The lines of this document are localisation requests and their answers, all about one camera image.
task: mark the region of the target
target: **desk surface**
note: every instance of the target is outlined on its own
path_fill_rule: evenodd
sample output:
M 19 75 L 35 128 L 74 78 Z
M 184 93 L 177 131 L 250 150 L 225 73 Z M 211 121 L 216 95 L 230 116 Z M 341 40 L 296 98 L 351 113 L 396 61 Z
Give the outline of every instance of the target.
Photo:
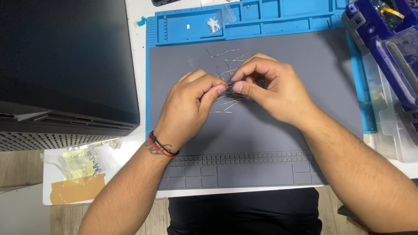
M 182 0 L 173 2 L 160 7 L 152 5 L 150 0 L 125 0 L 127 9 L 127 20 L 129 26 L 129 36 L 131 42 L 132 58 L 135 72 L 136 89 L 138 93 L 138 104 L 140 110 L 140 119 L 145 120 L 145 26 L 136 28 L 134 22 L 140 20 L 141 16 L 154 16 L 156 11 L 175 10 L 183 8 L 199 7 L 199 0 Z M 145 141 L 145 123 L 142 123 L 129 136 L 120 139 L 120 149 L 113 149 L 108 144 L 97 147 L 99 154 L 106 159 L 107 169 L 105 171 L 104 181 L 107 184 L 119 169 L 132 157 L 135 151 Z M 59 156 L 65 149 L 45 150 L 45 154 Z M 389 160 L 398 167 L 409 178 L 418 178 L 418 163 L 401 163 L 396 160 Z M 51 205 L 50 194 L 52 192 L 51 183 L 63 181 L 64 177 L 56 166 L 45 164 L 43 167 L 43 203 Z M 312 186 L 278 186 L 278 187 L 255 187 L 255 188 L 230 188 L 230 189 L 187 189 L 187 190 L 168 190 L 158 191 L 156 197 L 180 197 L 204 194 L 219 194 L 233 192 L 251 192 L 290 188 L 304 188 Z

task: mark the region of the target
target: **bracelet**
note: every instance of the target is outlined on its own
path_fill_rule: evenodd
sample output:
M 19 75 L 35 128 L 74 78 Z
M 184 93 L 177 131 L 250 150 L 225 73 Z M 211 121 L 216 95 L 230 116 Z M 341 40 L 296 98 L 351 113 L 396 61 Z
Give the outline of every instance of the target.
M 164 154 L 165 156 L 167 156 L 167 157 L 169 157 L 169 158 L 175 158 L 179 153 L 180 153 L 180 150 L 178 150 L 176 153 L 172 153 L 171 152 L 171 150 L 170 149 L 166 149 L 158 140 L 157 140 L 157 137 L 155 137 L 155 135 L 154 135 L 154 131 L 151 131 L 149 134 L 148 134 L 148 138 L 147 138 L 147 140 L 148 141 L 150 141 L 150 143 L 153 145 L 153 147 L 158 151 L 158 152 L 160 152 L 160 153 L 162 153 L 162 154 Z

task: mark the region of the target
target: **person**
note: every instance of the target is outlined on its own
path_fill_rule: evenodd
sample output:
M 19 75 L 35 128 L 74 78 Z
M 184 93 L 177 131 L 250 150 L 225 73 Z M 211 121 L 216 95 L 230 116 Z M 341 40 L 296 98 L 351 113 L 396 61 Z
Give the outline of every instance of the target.
M 268 88 L 257 86 L 258 80 Z M 337 197 L 374 232 L 418 230 L 418 187 L 309 97 L 289 64 L 257 53 L 231 81 L 305 137 Z M 226 82 L 199 69 L 182 76 L 163 105 L 154 136 L 171 153 L 194 137 Z M 151 210 L 170 158 L 146 141 L 98 194 L 79 234 L 135 234 Z M 320 234 L 314 188 L 170 198 L 169 234 Z

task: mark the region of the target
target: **wooden floor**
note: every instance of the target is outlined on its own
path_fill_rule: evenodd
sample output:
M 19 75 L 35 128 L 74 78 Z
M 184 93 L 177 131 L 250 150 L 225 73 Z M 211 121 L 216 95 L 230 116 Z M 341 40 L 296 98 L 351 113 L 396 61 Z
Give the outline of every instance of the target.
M 39 160 L 42 151 L 0 152 L 0 187 L 42 183 L 43 165 Z M 322 235 L 366 235 L 337 214 L 342 203 L 328 186 L 316 188 L 319 192 L 319 218 L 322 220 Z M 89 204 L 51 206 L 51 234 L 75 235 Z M 136 233 L 137 235 L 163 235 L 170 224 L 168 200 L 156 199 L 152 210 Z

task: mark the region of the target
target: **clear plastic container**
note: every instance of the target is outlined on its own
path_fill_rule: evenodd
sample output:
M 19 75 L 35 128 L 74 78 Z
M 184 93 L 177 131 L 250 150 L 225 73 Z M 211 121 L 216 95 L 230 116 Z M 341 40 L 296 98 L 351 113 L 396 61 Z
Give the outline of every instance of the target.
M 418 133 L 406 121 L 401 103 L 373 56 L 363 56 L 377 133 L 365 136 L 365 143 L 386 158 L 403 163 L 418 162 Z

